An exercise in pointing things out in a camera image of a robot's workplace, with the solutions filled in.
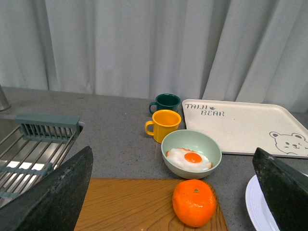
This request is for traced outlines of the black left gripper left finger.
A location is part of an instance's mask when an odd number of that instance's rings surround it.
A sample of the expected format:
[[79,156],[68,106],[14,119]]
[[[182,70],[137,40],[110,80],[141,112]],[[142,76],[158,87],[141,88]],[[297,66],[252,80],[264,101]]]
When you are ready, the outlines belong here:
[[0,209],[2,231],[72,231],[93,166],[89,146]]

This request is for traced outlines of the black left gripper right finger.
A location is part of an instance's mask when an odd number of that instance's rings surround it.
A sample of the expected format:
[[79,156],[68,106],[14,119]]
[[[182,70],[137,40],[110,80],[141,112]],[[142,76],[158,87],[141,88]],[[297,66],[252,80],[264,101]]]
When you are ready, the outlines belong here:
[[259,147],[252,163],[278,228],[281,231],[306,231],[308,177]]

